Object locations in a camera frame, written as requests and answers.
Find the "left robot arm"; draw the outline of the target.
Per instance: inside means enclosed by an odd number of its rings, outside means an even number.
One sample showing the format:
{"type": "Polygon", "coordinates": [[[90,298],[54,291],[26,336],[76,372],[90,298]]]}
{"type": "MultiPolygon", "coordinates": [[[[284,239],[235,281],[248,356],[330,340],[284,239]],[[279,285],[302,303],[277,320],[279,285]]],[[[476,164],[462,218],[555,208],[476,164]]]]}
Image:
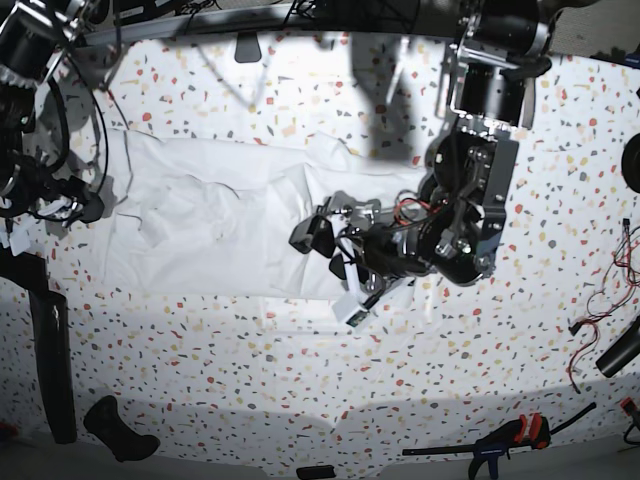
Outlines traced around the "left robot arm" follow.
{"type": "Polygon", "coordinates": [[[561,1],[465,1],[448,49],[445,125],[432,172],[415,196],[385,208],[344,192],[299,223],[289,242],[318,252],[345,285],[336,318],[363,325],[402,280],[439,273],[459,286],[491,276],[518,153],[511,137],[530,128],[535,82],[548,54],[561,1]]]}

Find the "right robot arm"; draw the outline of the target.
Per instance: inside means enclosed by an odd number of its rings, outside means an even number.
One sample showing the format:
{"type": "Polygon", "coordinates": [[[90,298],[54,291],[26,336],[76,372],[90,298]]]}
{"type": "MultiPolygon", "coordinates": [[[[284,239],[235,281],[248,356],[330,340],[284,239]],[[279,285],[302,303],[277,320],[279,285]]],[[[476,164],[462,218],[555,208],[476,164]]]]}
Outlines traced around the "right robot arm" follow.
{"type": "Polygon", "coordinates": [[[54,73],[72,60],[76,42],[108,7],[104,1],[16,1],[1,20],[1,251],[19,256],[31,247],[37,222],[68,227],[90,224],[104,212],[101,186],[76,176],[58,177],[70,155],[65,102],[54,73]],[[36,92],[46,86],[58,116],[57,157],[25,153],[23,137],[33,131],[36,92]]]}

